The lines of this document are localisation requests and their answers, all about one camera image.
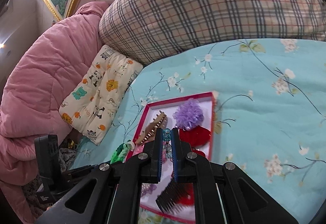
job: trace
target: pink quilted comforter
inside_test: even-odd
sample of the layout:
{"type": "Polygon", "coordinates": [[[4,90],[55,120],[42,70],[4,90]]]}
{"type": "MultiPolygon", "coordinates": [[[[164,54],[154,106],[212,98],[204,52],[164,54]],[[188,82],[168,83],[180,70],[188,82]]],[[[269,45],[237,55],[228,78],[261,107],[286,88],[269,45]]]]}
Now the pink quilted comforter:
{"type": "Polygon", "coordinates": [[[58,109],[82,80],[102,43],[105,2],[91,2],[43,33],[24,54],[4,88],[0,106],[0,187],[23,223],[33,223],[21,186],[36,177],[34,139],[71,131],[58,109]]]}

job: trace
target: plaid pillow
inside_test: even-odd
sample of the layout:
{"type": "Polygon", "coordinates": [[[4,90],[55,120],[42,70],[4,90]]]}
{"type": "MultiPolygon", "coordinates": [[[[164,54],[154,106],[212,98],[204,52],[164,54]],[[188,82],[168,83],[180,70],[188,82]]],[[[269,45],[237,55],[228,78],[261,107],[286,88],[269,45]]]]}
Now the plaid pillow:
{"type": "Polygon", "coordinates": [[[148,65],[203,44],[239,38],[325,40],[323,0],[115,0],[104,43],[148,65]]]}

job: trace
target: wooden comb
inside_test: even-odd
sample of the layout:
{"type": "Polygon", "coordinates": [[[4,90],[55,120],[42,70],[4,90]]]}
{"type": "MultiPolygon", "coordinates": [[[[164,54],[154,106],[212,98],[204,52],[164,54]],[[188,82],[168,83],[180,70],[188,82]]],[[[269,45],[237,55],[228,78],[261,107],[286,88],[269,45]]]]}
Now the wooden comb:
{"type": "Polygon", "coordinates": [[[139,135],[138,139],[136,140],[135,144],[142,145],[146,141],[153,141],[155,139],[156,130],[161,127],[165,128],[167,123],[167,116],[164,112],[160,111],[159,115],[153,119],[142,133],[139,135]]]}

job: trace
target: bed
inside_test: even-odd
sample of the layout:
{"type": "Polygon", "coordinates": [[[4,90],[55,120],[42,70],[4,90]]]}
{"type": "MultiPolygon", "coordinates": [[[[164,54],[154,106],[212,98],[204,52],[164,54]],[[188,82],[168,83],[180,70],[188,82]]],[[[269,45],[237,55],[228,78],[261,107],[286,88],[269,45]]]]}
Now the bed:
{"type": "MultiPolygon", "coordinates": [[[[204,45],[145,67],[127,90],[102,143],[79,145],[73,164],[109,161],[132,139],[144,106],[213,91],[212,161],[232,161],[308,223],[326,198],[326,43],[247,39],[204,45]]],[[[141,209],[139,223],[170,223],[141,209]]]]}

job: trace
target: metal screw cap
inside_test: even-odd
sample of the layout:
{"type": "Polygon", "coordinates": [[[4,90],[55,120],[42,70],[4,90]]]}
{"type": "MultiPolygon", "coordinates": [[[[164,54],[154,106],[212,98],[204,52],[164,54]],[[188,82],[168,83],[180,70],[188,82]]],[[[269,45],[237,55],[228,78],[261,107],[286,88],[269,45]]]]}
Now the metal screw cap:
{"type": "Polygon", "coordinates": [[[225,168],[227,168],[228,170],[234,170],[235,169],[235,164],[233,162],[227,162],[225,164],[225,168]]]}
{"type": "Polygon", "coordinates": [[[145,160],[147,158],[148,158],[147,153],[142,152],[142,153],[138,154],[138,159],[140,159],[140,160],[145,160]]]}
{"type": "Polygon", "coordinates": [[[110,168],[110,164],[102,163],[102,164],[100,164],[99,168],[100,168],[100,170],[103,170],[103,171],[108,170],[110,168]]]}
{"type": "Polygon", "coordinates": [[[195,158],[197,158],[197,153],[195,153],[195,152],[188,152],[187,157],[189,159],[195,159],[195,158]]]}

